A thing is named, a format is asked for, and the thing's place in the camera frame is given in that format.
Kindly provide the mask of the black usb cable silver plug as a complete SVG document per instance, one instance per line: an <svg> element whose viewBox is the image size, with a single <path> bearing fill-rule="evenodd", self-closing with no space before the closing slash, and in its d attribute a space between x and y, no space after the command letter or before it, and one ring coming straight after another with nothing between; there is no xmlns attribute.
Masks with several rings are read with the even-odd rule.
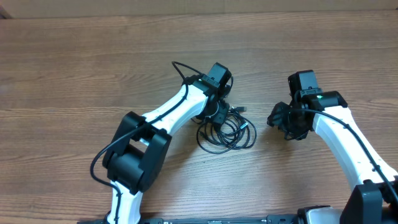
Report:
<svg viewBox="0 0 398 224"><path fill-rule="evenodd" d="M226 121L202 123L196 133L200 149L210 154L224 154L229 151L252 148L257 141L255 125L240 114L229 113Z"/></svg>

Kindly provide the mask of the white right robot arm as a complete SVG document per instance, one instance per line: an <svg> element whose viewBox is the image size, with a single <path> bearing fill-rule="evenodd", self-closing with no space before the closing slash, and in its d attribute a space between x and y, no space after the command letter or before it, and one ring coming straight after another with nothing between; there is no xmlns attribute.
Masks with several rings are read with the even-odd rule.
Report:
<svg viewBox="0 0 398 224"><path fill-rule="evenodd" d="M320 136L341 166L351 189L344 209L329 205L300 208L287 223L397 223L397 171L360 131L348 103L337 91L324 92L313 70L288 77L290 103L279 102L267 124L284 139Z"/></svg>

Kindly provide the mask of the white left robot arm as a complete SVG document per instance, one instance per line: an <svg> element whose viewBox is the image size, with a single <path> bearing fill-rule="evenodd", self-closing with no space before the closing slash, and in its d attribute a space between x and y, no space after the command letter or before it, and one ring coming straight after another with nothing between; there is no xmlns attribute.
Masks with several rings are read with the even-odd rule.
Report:
<svg viewBox="0 0 398 224"><path fill-rule="evenodd" d="M184 77L178 93L157 109L123 117L104 149L102 165L113 190L105 223L139 223L143 193L159 175L172 136L194 117L219 122L232 82L231 72L215 63L207 74L195 71Z"/></svg>

